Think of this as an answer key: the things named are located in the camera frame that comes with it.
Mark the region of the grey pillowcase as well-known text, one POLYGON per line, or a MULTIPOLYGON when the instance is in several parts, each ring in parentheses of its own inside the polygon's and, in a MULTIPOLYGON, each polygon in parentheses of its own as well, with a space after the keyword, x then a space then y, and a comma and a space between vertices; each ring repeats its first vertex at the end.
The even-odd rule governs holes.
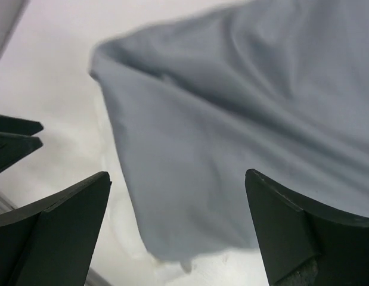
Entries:
POLYGON ((246 171, 369 217, 369 1, 252 1, 100 43, 142 241, 183 261, 257 246, 246 171))

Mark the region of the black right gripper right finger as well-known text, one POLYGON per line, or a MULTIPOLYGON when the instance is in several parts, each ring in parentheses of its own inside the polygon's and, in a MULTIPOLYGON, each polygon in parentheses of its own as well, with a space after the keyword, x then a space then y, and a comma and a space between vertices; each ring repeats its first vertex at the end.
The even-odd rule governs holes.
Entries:
POLYGON ((246 172, 250 212, 269 285, 369 285, 369 218, 246 172))

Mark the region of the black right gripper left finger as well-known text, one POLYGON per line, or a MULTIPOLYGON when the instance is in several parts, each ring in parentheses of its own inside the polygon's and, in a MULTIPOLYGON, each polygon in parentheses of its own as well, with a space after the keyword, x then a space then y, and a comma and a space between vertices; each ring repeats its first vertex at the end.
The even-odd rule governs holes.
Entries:
POLYGON ((0 214, 0 285, 84 285, 110 187, 98 172, 0 214))

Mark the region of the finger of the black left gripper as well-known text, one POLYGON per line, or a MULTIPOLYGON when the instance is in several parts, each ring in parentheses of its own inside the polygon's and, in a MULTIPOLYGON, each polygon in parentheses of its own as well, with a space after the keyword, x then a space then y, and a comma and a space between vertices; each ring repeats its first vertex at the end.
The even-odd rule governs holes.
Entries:
POLYGON ((40 122, 0 115, 0 132, 32 136, 44 127, 40 122))
POLYGON ((0 173, 42 146, 38 137, 0 132, 0 173))

